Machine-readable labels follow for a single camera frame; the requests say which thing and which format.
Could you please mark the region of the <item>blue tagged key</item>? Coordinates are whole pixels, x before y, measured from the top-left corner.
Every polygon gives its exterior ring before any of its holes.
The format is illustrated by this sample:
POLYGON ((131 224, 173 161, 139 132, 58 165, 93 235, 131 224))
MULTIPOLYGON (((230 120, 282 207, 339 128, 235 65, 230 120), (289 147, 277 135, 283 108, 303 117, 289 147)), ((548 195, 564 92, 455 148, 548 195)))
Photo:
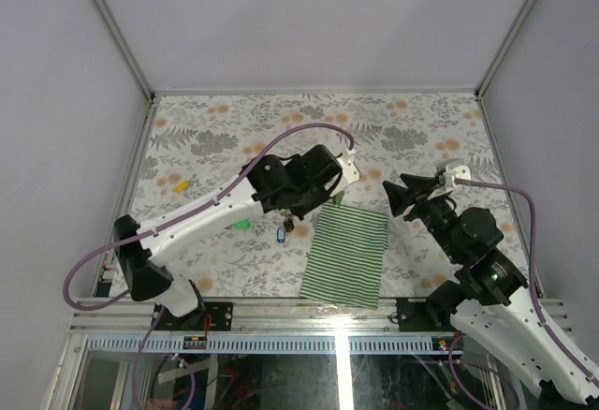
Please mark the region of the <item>blue tagged key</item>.
POLYGON ((279 226, 276 231, 276 241, 280 244, 285 243, 287 238, 287 230, 284 226, 279 226))

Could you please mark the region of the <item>red handled silver keyring carabiner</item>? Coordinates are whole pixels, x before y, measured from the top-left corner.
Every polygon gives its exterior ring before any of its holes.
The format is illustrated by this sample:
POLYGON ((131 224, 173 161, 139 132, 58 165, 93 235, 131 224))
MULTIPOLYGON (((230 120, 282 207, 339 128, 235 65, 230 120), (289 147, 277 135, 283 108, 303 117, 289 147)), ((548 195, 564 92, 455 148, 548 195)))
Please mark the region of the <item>red handled silver keyring carabiner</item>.
POLYGON ((331 204, 333 206, 336 207, 340 207, 343 203, 343 198, 344 198, 345 192, 342 190, 340 192, 338 192, 337 194, 335 194, 332 198, 331 198, 331 204))

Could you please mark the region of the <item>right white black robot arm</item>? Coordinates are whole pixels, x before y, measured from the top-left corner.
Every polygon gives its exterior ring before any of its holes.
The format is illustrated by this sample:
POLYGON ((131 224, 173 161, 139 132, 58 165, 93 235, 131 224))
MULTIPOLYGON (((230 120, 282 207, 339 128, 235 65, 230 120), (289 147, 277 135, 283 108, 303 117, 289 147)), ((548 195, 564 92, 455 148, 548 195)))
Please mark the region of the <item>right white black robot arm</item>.
POLYGON ((429 323, 441 330, 453 327, 476 341, 517 376, 540 408, 597 408, 597 363, 543 308, 534 272, 521 272, 499 249, 504 234, 491 211, 455 211, 451 193, 476 185, 464 167, 383 183, 392 215, 420 221, 458 266, 454 279, 426 298, 429 323))

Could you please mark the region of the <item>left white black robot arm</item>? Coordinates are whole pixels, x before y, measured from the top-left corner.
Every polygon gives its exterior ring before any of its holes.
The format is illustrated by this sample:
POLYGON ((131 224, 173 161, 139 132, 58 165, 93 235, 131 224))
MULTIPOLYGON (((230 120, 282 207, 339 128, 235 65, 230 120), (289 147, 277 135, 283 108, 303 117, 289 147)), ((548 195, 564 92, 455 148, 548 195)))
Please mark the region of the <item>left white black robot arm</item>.
POLYGON ((116 220, 115 249, 129 296, 168 309, 183 329, 196 329, 205 317, 197 287, 169 271, 168 263, 201 238, 269 212, 303 219, 358 178, 356 151, 333 154, 318 144, 305 154, 256 157, 213 193, 162 216, 116 220))

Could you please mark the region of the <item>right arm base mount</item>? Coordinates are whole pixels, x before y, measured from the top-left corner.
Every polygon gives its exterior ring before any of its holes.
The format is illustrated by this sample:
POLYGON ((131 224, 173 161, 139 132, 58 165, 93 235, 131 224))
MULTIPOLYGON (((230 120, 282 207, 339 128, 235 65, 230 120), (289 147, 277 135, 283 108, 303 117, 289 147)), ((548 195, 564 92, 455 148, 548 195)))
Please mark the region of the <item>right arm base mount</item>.
POLYGON ((457 283, 445 281, 426 298, 396 298, 396 310, 387 319, 400 332, 453 331, 450 318, 465 299, 457 283))

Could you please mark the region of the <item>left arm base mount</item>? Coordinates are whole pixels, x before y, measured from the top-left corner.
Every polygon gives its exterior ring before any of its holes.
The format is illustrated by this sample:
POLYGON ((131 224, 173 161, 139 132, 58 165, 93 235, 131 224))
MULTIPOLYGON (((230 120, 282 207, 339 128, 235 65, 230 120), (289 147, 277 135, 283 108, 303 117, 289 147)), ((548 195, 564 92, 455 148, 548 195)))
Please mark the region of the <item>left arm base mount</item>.
POLYGON ((202 333, 231 331, 233 315, 234 304, 232 301, 203 300, 198 309, 185 316, 174 316, 169 310, 165 310, 154 328, 156 330, 199 331, 202 333))

